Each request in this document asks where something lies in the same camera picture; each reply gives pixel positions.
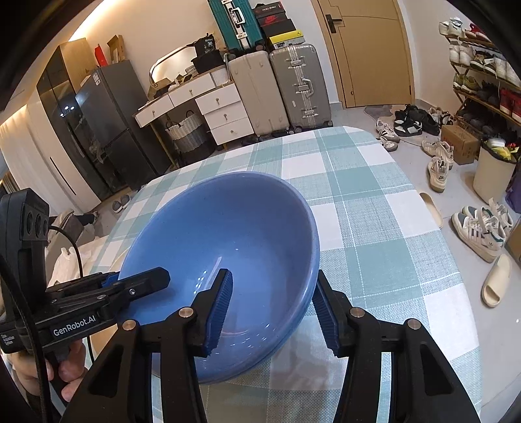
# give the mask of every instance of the drawer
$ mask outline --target drawer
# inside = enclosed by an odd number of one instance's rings
[[[236,140],[242,136],[253,134],[252,124],[248,118],[228,123],[219,128],[212,129],[212,135],[217,145]]]
[[[207,73],[206,75],[198,77],[193,81],[189,81],[175,90],[170,91],[168,96],[172,100],[174,106],[179,106],[180,104],[183,104],[198,95],[204,94],[207,91],[213,90],[214,88],[215,84],[212,75]]]
[[[226,107],[211,111],[204,115],[210,129],[215,129],[236,120],[247,118],[248,114],[242,102],[236,102]]]
[[[203,115],[221,107],[240,101],[239,92],[235,84],[226,85],[196,99],[197,106]]]
[[[141,111],[137,112],[135,115],[135,119],[140,126],[143,128],[145,125],[152,122],[154,119],[158,118],[161,115],[164,115],[166,112],[171,111],[173,109],[173,104],[168,95],[159,98],[154,101],[152,104],[146,106]]]

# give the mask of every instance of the beige suitcase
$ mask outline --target beige suitcase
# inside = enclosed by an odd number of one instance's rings
[[[268,53],[246,54],[228,66],[255,133],[261,136],[288,130],[288,115]]]

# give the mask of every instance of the refrigerator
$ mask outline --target refrigerator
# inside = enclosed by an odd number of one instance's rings
[[[164,175],[170,160],[150,127],[134,114],[147,102],[128,60],[93,71],[76,101],[110,162],[132,189]]]

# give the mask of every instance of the teal checkered tablecloth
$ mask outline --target teal checkered tablecloth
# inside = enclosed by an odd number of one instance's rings
[[[150,182],[123,212],[93,272],[108,271],[154,212],[177,194],[236,171],[270,173],[296,187],[315,215],[320,267],[333,289],[378,319],[400,324],[419,319],[480,410],[478,337],[460,272],[414,186],[373,135],[360,129],[337,127],[284,136]],[[234,380],[201,386],[208,421],[330,423],[347,363],[326,348],[311,305],[271,360]],[[379,422],[388,421],[390,377],[390,356],[384,354]],[[153,404],[160,421],[156,377]]]

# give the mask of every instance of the suitcase handle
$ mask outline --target suitcase handle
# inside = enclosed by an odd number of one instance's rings
[[[236,7],[235,9],[230,9],[230,14],[235,15],[235,19],[233,20],[236,25],[242,25],[243,23],[246,23],[246,19],[244,18],[244,15],[242,13],[242,10],[240,7]]]

